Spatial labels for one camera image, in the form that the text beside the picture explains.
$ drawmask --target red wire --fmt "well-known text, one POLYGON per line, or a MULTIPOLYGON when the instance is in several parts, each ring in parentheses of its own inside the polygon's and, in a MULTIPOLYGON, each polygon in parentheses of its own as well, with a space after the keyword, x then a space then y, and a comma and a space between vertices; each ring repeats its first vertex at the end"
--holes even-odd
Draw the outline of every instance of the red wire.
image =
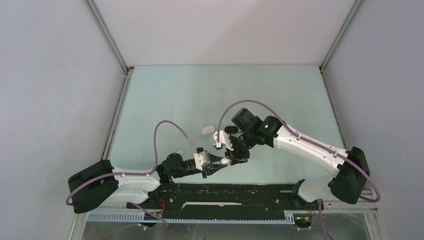
POLYGON ((165 207, 166 207, 167 205, 165 204, 165 201, 164 201, 162 198, 159 198, 159 199, 158 199, 158 201, 159 201, 159 202, 161 202, 161 203, 163 204, 162 211, 161 211, 161 212, 162 212, 162 214, 163 214, 163 213, 164 213, 164 211, 165 211, 165 207))

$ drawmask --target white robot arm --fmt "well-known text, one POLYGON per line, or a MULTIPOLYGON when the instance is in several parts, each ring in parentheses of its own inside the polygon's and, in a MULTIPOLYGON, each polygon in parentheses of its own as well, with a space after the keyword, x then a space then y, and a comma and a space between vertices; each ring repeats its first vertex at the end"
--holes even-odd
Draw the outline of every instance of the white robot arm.
POLYGON ((234 161, 247 162, 250 156, 249 149, 256 144, 286 150, 321 166, 328 172, 327 176, 319 179, 302 179, 296 184, 293 192, 302 199, 307 202, 318 199, 339 199, 349 204, 356 204, 358 201, 367 180, 346 163, 343 157, 351 160, 370 175, 361 149, 353 147, 351 151, 348 151, 325 144, 297 131, 288 124, 283 125, 273 116, 268 116, 262 121, 245 108, 242 108, 231 121, 243 133, 234 137, 229 134, 231 132, 221 130, 220 141, 218 141, 218 133, 215 132, 212 144, 217 149, 225 146, 227 150, 225 155, 232 160, 232 164, 234 161))
POLYGON ((364 152, 356 147, 347 151, 319 142, 300 133, 277 118, 268 116, 261 120, 242 108, 231 121, 232 130, 215 132, 212 144, 220 149, 225 146, 225 157, 215 156, 197 148, 194 158, 183 160, 178 153, 171 153, 152 171, 125 170, 111 166, 102 160, 69 178, 72 206, 75 213, 85 213, 101 204, 143 203, 149 193, 161 184, 172 183, 175 178, 202 174, 207 178, 218 170, 235 164, 247 163, 249 150, 256 145, 268 145, 295 153, 325 170, 328 175, 319 179, 301 179, 292 189, 304 201, 339 199, 356 204, 367 180, 343 158, 354 162, 367 175, 370 174, 364 152))

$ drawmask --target white ceiling panel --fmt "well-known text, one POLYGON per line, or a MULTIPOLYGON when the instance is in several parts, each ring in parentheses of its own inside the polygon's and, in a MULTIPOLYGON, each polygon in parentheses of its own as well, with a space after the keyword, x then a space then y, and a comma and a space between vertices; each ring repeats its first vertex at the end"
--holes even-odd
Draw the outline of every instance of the white ceiling panel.
POLYGON ((126 63, 320 64, 355 0, 96 0, 126 63))

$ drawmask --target white object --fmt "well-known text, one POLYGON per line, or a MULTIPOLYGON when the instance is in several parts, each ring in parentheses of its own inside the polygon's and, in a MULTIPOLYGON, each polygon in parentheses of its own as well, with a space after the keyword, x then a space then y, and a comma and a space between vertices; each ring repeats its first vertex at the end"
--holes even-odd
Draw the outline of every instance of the white object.
POLYGON ((241 206, 241 202, 226 202, 226 201, 186 201, 182 207, 184 208, 187 205, 196 205, 196 206, 241 206))
MULTIPOLYGON (((192 205, 193 202, 186 202, 183 206, 192 205)), ((218 206, 235 205, 236 202, 219 202, 218 206)), ((157 220, 144 220, 145 213, 143 211, 122 211, 122 210, 94 210, 88 214, 87 222, 109 222, 109 223, 155 223, 157 220)), ((168 223, 175 224, 291 224, 295 223, 293 213, 284 213, 282 219, 275 220, 220 220, 220 219, 175 219, 166 218, 168 223)))
POLYGON ((287 125, 293 132, 297 133, 299 136, 295 137, 292 135, 284 126, 282 126, 278 131, 278 137, 274 138, 274 147, 278 149, 284 149, 289 152, 292 152, 300 157, 309 160, 328 172, 328 176, 322 177, 319 179, 308 180, 306 179, 298 189, 298 195, 307 202, 313 202, 317 199, 332 200, 336 197, 331 193, 328 184, 333 180, 339 173, 337 166, 343 164, 345 161, 340 157, 335 157, 333 154, 328 151, 321 149, 315 145, 312 145, 304 140, 300 139, 306 138, 314 141, 320 145, 326 146, 333 151, 336 151, 338 154, 347 157, 346 149, 333 147, 322 143, 318 140, 315 140, 305 134, 300 133, 290 125, 287 125))
POLYGON ((222 158, 221 161, 219 161, 222 165, 228 165, 231 163, 231 160, 228 158, 222 158))
POLYGON ((202 171, 204 166, 211 163, 211 160, 208 157, 208 152, 202 151, 201 153, 195 153, 194 162, 196 164, 196 168, 202 171))
POLYGON ((150 170, 125 170, 115 167, 114 173, 123 173, 114 176, 118 180, 118 189, 112 193, 102 205, 136 203, 140 204, 148 198, 148 193, 160 185, 158 172, 146 176, 127 175, 125 173, 148 173, 150 170))
POLYGON ((233 151, 233 144, 230 141, 230 135, 228 135, 226 132, 224 132, 223 130, 219 131, 219 142, 218 142, 218 132, 216 131, 213 135, 212 135, 212 145, 216 148, 216 149, 221 149, 223 147, 223 145, 225 145, 225 147, 231 151, 233 151))
POLYGON ((215 132, 215 126, 213 125, 205 126, 204 128, 201 129, 201 134, 203 135, 213 134, 214 132, 215 132))

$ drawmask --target glass panel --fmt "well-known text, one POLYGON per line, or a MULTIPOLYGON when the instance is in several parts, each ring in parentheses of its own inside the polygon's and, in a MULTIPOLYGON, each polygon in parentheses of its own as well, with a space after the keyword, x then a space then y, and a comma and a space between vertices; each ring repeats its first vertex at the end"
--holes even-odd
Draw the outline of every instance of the glass panel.
MULTIPOLYGON (((361 213, 325 214, 325 227, 334 240, 369 240, 365 219, 361 213)), ((297 231, 292 225, 276 224, 170 224, 165 230, 143 230, 129 227, 109 236, 128 223, 87 222, 85 240, 325 240, 321 231, 297 231)), ((313 227, 321 228, 320 218, 313 219, 313 227)))

